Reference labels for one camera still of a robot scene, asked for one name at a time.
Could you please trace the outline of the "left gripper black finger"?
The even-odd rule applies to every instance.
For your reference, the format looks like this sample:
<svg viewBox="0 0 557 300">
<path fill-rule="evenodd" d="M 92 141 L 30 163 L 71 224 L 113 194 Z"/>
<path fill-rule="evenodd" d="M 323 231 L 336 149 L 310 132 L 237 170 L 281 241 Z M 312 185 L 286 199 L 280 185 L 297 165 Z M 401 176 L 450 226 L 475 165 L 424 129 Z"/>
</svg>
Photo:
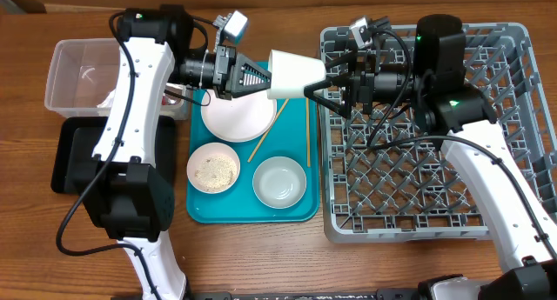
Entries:
<svg viewBox="0 0 557 300">
<path fill-rule="evenodd" d="M 242 53 L 237 54 L 234 72 L 242 81 L 270 81 L 272 78 L 270 71 Z"/>
<path fill-rule="evenodd" d="M 234 96 L 235 97 L 244 97 L 247 95 L 251 95 L 256 92 L 260 92 L 263 90 L 268 90 L 271 88 L 271 82 L 263 82 L 263 83 L 255 83 L 245 85 L 245 83 L 236 83 L 234 85 Z"/>
</svg>

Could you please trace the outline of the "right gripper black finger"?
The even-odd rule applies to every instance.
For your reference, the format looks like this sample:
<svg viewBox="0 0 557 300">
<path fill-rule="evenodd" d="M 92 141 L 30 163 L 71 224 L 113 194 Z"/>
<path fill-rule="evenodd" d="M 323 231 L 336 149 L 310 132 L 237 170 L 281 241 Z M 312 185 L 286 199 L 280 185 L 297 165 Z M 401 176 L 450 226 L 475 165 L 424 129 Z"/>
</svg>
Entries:
<svg viewBox="0 0 557 300">
<path fill-rule="evenodd" d="M 345 54 L 326 62 L 325 68 L 328 70 L 341 64 L 352 63 L 357 59 L 358 53 L 359 52 L 357 50 L 346 52 Z"/>
<path fill-rule="evenodd" d="M 317 94 L 319 90 L 328 90 L 330 87 L 338 87 L 341 89 L 339 103 Z M 352 115 L 350 93 L 350 88 L 346 86 L 346 82 L 344 82 L 342 78 L 325 78 L 324 80 L 310 83 L 303 88 L 303 94 L 306 98 L 326 107 L 344 119 L 348 119 Z"/>
</svg>

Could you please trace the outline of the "white paper cup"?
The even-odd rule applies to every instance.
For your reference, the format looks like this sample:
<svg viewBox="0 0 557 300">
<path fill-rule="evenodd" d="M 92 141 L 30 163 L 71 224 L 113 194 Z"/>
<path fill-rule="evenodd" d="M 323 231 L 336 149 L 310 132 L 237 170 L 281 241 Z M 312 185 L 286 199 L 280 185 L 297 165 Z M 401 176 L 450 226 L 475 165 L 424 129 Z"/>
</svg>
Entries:
<svg viewBox="0 0 557 300">
<path fill-rule="evenodd" d="M 303 98 L 306 85 L 325 79 L 325 64 L 317 58 L 271 50 L 268 60 L 272 74 L 269 99 Z"/>
</svg>

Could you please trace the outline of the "large white plate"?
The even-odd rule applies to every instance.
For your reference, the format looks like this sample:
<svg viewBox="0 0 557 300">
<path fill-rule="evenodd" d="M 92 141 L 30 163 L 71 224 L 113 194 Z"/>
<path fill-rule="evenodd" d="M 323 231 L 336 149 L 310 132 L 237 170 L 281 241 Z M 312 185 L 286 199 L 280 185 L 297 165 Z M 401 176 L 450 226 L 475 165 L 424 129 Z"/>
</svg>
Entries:
<svg viewBox="0 0 557 300">
<path fill-rule="evenodd" d="M 213 90 L 203 96 L 201 117 L 205 128 L 215 137 L 232 143 L 248 142 L 271 127 L 277 114 L 277 101 L 264 92 L 232 100 L 220 99 Z"/>
</svg>

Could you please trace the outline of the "pink bowl with rice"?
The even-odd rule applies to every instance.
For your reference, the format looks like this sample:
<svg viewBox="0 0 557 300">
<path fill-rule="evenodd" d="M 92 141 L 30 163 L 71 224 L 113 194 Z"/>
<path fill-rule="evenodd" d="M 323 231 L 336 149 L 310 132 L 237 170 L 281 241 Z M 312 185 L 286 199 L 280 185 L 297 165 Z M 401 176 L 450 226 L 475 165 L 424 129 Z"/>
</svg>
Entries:
<svg viewBox="0 0 557 300">
<path fill-rule="evenodd" d="M 217 194 L 238 180 L 240 161 L 236 151 L 224 143 L 207 143 L 195 149 L 186 165 L 189 183 L 198 191 Z"/>
</svg>

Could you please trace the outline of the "grey-white bowl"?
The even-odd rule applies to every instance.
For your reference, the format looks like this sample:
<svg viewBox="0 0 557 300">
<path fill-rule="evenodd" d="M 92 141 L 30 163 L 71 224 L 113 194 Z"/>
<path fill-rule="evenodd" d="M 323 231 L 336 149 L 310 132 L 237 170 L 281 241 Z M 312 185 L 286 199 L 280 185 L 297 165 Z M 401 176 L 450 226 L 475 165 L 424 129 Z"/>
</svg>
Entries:
<svg viewBox="0 0 557 300">
<path fill-rule="evenodd" d="M 270 157 L 255 170 L 252 187 L 257 199 L 265 206 L 288 209 L 304 196 L 306 174 L 302 166 L 289 157 Z"/>
</svg>

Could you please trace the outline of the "white paper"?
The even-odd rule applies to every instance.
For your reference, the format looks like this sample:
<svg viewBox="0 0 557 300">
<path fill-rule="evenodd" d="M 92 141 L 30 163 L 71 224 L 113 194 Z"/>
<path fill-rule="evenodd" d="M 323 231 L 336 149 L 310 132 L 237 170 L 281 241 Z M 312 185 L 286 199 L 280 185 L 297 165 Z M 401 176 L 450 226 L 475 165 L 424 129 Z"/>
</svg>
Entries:
<svg viewBox="0 0 557 300">
<path fill-rule="evenodd" d="M 101 102 L 100 104 L 97 105 L 97 107 L 99 109 L 102 108 L 110 108 L 113 104 L 114 101 L 114 96 L 115 96 L 115 90 L 112 90 L 107 97 L 105 98 L 105 100 L 103 100 L 103 102 Z"/>
</svg>

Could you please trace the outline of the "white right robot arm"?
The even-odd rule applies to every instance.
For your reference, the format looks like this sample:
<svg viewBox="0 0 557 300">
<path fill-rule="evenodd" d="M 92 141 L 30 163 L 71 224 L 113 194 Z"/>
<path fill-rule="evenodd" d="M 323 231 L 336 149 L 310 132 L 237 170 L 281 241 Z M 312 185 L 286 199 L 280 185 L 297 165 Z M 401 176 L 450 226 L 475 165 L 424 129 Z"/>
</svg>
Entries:
<svg viewBox="0 0 557 300">
<path fill-rule="evenodd" d="M 420 128 L 456 169 L 493 239 L 500 277 L 489 283 L 447 275 L 419 283 L 416 299 L 553 299 L 556 225 L 513 160 L 487 97 L 465 80 L 466 35 L 458 17 L 434 14 L 416 25 L 404 65 L 382 65 L 364 50 L 392 36 L 387 18 L 362 17 L 350 28 L 355 50 L 326 63 L 346 72 L 304 86 L 305 97 L 342 117 L 360 105 L 407 102 Z"/>
</svg>

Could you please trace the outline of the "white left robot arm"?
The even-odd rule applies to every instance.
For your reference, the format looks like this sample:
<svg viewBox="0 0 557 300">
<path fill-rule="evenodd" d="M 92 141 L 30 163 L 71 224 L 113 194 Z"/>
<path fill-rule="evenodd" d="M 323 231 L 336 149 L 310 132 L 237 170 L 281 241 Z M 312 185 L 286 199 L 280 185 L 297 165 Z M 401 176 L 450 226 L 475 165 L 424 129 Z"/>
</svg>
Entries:
<svg viewBox="0 0 557 300">
<path fill-rule="evenodd" d="M 89 157 L 70 180 L 92 224 L 130 258 L 145 299 L 187 299 L 169 228 L 174 189 L 157 169 L 156 136 L 168 83 L 232 100 L 271 85 L 271 74 L 236 46 L 247 28 L 239 11 L 208 21 L 176 4 L 129 8 L 110 17 L 119 46 L 113 102 Z"/>
</svg>

